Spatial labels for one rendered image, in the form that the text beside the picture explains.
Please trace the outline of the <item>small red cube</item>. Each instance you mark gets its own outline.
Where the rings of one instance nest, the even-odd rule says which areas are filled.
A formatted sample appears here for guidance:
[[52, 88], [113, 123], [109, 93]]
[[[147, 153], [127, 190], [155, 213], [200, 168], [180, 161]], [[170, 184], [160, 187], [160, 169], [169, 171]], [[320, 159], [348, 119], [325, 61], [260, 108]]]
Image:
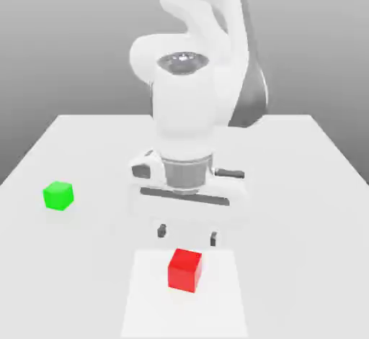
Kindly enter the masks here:
[[202, 253], [177, 248], [167, 269], [168, 287], [195, 293], [202, 273]]

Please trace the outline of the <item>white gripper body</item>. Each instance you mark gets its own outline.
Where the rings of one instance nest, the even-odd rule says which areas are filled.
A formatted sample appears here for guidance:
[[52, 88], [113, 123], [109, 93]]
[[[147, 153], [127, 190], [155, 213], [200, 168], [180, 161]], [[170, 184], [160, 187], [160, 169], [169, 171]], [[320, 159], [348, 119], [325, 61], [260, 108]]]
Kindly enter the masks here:
[[177, 194], [164, 187], [130, 185], [130, 215], [174, 224], [192, 222], [230, 226], [245, 220], [249, 195], [243, 184], [224, 180], [226, 186], [205, 186], [196, 194]]

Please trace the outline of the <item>small green cube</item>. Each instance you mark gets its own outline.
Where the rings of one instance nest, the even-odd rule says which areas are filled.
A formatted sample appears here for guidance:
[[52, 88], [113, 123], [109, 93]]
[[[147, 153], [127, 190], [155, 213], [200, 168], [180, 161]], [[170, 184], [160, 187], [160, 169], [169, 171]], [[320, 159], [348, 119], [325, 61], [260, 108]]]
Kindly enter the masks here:
[[74, 201], [72, 184], [54, 181], [43, 189], [45, 206], [49, 209], [63, 211]]

